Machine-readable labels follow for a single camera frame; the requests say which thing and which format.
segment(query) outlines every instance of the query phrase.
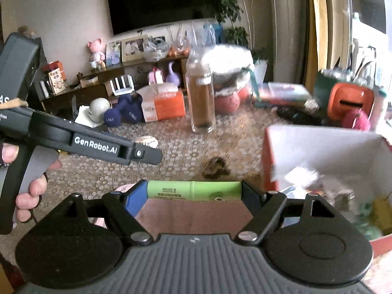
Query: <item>green battery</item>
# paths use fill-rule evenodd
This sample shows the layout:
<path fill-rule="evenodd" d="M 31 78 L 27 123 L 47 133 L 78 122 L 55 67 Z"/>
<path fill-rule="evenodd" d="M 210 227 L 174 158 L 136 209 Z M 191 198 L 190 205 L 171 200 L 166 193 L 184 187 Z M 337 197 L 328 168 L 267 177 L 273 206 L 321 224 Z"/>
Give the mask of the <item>green battery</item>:
<path fill-rule="evenodd" d="M 241 182 L 155 181 L 147 184 L 153 199 L 226 201 L 241 200 Z"/>

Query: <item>curtain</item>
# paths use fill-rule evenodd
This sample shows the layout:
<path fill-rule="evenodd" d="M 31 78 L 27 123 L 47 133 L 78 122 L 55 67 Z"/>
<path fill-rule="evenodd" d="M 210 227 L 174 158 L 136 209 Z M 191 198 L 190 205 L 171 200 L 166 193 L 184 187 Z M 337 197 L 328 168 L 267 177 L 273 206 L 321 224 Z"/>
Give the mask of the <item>curtain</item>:
<path fill-rule="evenodd" d="M 312 93 L 316 74 L 327 67 L 328 18 L 326 0 L 309 0 L 309 43 L 305 87 Z"/>

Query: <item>toy figure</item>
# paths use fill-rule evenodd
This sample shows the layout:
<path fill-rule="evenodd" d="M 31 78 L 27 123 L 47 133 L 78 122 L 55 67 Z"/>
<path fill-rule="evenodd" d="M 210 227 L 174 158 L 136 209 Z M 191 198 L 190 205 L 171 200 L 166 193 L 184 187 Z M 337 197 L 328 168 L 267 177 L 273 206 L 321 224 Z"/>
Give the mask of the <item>toy figure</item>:
<path fill-rule="evenodd" d="M 101 39 L 96 39 L 94 42 L 89 41 L 87 43 L 87 47 L 93 53 L 90 57 L 90 65 L 92 68 L 106 68 L 105 65 L 105 54 L 103 54 L 102 50 L 104 46 L 102 45 Z"/>

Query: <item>human hand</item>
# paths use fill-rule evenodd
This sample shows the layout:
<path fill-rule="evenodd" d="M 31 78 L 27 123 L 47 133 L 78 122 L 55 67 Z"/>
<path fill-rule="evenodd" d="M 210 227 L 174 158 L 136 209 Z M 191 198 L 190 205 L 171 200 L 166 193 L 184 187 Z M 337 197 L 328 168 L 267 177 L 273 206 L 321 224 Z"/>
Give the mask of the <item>human hand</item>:
<path fill-rule="evenodd" d="M 18 156 L 19 147 L 7 143 L 3 143 L 1 146 L 3 164 L 12 163 Z M 48 170 L 59 169 L 61 166 L 61 161 L 57 159 Z M 16 217 L 19 221 L 25 222 L 30 219 L 31 214 L 29 209 L 33 209 L 38 205 L 39 196 L 45 192 L 47 185 L 46 178 L 42 175 L 40 178 L 30 182 L 29 193 L 23 193 L 17 196 L 16 206 L 18 207 L 18 211 L 16 212 Z"/>

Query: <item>red box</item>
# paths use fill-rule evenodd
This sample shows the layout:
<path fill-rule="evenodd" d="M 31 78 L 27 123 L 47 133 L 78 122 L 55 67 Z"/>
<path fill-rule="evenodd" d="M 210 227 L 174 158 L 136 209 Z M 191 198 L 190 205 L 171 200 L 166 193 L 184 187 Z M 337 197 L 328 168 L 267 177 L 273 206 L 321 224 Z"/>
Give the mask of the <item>red box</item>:
<path fill-rule="evenodd" d="M 60 61 L 55 61 L 55 62 L 50 62 L 48 65 L 42 66 L 41 69 L 45 72 L 45 73 L 49 73 L 54 71 L 55 69 L 60 69 L 61 72 L 61 76 L 63 77 L 63 80 L 65 81 L 67 78 L 65 76 L 65 72 L 64 72 L 64 68 L 63 68 L 63 64 Z"/>
<path fill-rule="evenodd" d="M 281 190 L 282 180 L 306 162 L 320 174 L 355 175 L 351 186 L 358 203 L 392 192 L 392 146 L 381 135 L 353 129 L 272 125 L 264 132 L 260 172 L 263 190 Z M 392 234 L 370 241 L 374 256 L 392 250 Z"/>

